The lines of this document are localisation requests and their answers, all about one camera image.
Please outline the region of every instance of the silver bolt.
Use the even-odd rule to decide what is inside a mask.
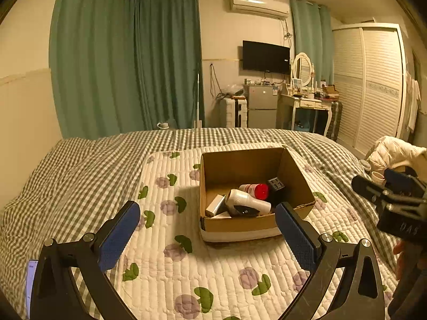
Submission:
[[[370,247],[371,246],[371,242],[368,239],[366,239],[366,238],[362,239],[362,244],[365,247]]]
[[[48,238],[44,241],[44,246],[45,247],[50,247],[53,244],[53,239],[52,238]]]
[[[332,240],[333,240],[332,236],[329,233],[323,233],[322,234],[322,239],[325,242],[332,242]]]
[[[85,241],[85,242],[91,242],[91,241],[93,241],[93,239],[95,238],[95,235],[93,234],[93,233],[86,233],[84,236],[83,236],[83,240]]]

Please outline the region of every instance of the red cap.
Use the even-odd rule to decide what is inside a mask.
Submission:
[[[258,184],[254,190],[255,198],[258,200],[265,200],[268,197],[268,185],[267,184]]]

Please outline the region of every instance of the checkered blanket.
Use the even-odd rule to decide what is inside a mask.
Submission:
[[[378,258],[392,270],[396,239],[379,232],[373,206],[351,189],[363,174],[357,159],[319,135],[286,130],[201,129],[127,133],[96,141],[60,141],[32,173],[21,194],[0,214],[0,288],[25,318],[28,260],[38,259],[46,238],[59,243],[96,232],[129,199],[136,199],[141,170],[148,156],[163,150],[186,150],[229,143],[274,142],[293,148],[320,172],[362,218]],[[114,282],[116,269],[107,276]],[[75,278],[91,314],[99,317],[80,273]]]

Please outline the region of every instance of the table leg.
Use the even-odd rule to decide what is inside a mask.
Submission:
[[[326,137],[326,133],[329,130],[329,125],[330,125],[330,121],[332,120],[332,105],[330,105],[327,108],[327,122],[326,122],[326,127],[325,127],[325,133],[323,134],[323,136]]]
[[[317,124],[317,116],[319,114],[318,110],[314,110],[314,124],[313,124],[313,133],[316,131],[316,124]]]
[[[296,113],[296,107],[293,105],[292,109],[292,122],[291,122],[291,130],[293,131],[294,124],[295,124],[295,113]]]

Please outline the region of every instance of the blue gripper pad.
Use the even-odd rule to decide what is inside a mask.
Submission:
[[[140,221],[139,204],[127,201],[113,219],[97,232],[98,266],[102,272],[112,269]]]
[[[322,249],[317,231],[309,222],[302,220],[287,202],[276,207],[275,218],[301,268],[313,272]]]

